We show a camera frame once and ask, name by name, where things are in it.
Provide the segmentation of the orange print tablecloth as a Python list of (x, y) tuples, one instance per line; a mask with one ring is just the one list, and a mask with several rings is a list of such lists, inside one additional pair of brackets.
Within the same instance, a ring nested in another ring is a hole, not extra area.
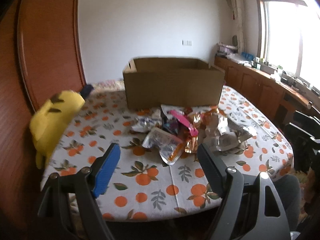
[[(289, 172), (293, 165), (290, 143), (251, 102), (224, 86), (219, 109), (255, 132), (238, 152), (222, 155), (227, 166), (253, 176), (267, 172), (273, 180)], [(149, 113), (129, 110), (124, 91), (90, 95), (61, 137), (44, 178), (54, 172), (75, 174), (117, 143), (119, 163), (106, 192), (97, 200), (106, 220), (163, 220), (219, 206), (221, 200), (210, 188), (196, 155), (184, 153), (168, 166), (157, 150), (142, 146), (145, 135), (133, 133), (131, 126), (137, 117)]]

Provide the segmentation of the large silver snack bag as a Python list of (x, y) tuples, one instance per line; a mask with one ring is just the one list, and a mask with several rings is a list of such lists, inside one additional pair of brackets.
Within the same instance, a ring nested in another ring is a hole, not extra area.
[(256, 136), (253, 127), (237, 124), (218, 108), (204, 113), (202, 123), (205, 126), (202, 142), (212, 152), (236, 154), (244, 151), (248, 139)]

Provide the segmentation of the yellow plush toy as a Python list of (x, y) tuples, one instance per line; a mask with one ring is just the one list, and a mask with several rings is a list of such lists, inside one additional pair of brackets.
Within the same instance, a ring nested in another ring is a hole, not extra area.
[(33, 115), (29, 129), (36, 149), (36, 167), (44, 169), (65, 129), (84, 105), (84, 98), (72, 90), (63, 90), (48, 99)]

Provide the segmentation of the black office chair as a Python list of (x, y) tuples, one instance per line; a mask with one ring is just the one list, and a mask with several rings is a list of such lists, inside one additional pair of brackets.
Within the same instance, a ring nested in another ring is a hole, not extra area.
[(284, 134), (292, 146), (294, 169), (307, 173), (319, 156), (319, 118), (295, 111), (293, 122), (285, 125)]

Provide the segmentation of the pink snack wrapper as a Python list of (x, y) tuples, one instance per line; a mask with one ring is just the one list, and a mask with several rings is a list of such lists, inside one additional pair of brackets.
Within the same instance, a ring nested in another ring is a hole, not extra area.
[(199, 135), (197, 128), (183, 114), (176, 110), (170, 110), (169, 113), (189, 129), (189, 133), (192, 137), (196, 137)]

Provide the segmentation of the silver foil snack packet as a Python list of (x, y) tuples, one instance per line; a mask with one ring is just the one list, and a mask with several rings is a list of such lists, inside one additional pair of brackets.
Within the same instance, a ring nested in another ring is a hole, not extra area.
[(164, 130), (153, 127), (145, 137), (144, 148), (156, 148), (162, 160), (169, 166), (174, 165), (184, 151), (184, 141)]

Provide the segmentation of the gold foil snack bag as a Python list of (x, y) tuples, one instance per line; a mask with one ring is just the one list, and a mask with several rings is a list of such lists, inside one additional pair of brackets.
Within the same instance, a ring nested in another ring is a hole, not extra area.
[(187, 120), (190, 122), (190, 126), (189, 133), (186, 137), (186, 153), (197, 153), (200, 141), (204, 138), (203, 133), (206, 128), (205, 124), (203, 123), (203, 118), (203, 112), (193, 112), (187, 115)]

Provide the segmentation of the wooden window cabinet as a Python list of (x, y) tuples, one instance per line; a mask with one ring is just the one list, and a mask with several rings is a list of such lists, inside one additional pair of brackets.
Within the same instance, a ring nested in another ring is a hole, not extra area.
[(289, 123), (296, 111), (311, 114), (305, 97), (288, 85), (277, 83), (269, 74), (219, 56), (214, 64), (225, 71), (226, 85), (241, 93), (274, 124)]

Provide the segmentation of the white silver snack packet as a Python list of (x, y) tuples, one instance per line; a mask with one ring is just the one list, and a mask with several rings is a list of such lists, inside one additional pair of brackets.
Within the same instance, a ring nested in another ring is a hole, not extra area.
[(137, 112), (137, 117), (131, 126), (131, 130), (137, 133), (148, 133), (154, 127), (161, 128), (162, 117), (159, 108), (144, 109)]

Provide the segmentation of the dark purple snack packet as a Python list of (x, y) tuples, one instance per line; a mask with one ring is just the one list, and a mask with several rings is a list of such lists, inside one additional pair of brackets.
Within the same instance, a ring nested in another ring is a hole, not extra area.
[(162, 118), (162, 129), (170, 134), (178, 135), (179, 122), (177, 119), (168, 119), (166, 116)]

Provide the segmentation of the dark blue small object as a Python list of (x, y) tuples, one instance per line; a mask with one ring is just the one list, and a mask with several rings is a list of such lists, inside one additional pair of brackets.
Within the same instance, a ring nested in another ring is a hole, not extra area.
[(88, 98), (90, 93), (94, 90), (94, 87), (91, 84), (86, 84), (82, 90), (80, 90), (79, 94), (85, 100)]

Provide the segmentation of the brown cardboard box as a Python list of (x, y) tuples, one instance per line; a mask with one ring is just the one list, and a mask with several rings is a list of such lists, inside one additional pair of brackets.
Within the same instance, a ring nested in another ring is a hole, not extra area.
[(129, 109), (216, 106), (225, 71), (201, 59), (137, 57), (123, 70)]

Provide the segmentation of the white wall socket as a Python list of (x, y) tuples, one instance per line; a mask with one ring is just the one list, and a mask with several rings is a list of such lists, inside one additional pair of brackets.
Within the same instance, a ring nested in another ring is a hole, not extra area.
[(192, 41), (183, 40), (183, 41), (182, 41), (182, 45), (183, 45), (183, 46), (192, 46)]

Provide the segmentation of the window with frame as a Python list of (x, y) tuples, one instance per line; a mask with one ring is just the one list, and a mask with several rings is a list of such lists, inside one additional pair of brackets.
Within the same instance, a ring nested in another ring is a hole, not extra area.
[(260, 57), (319, 88), (319, 10), (305, 0), (257, 0)]

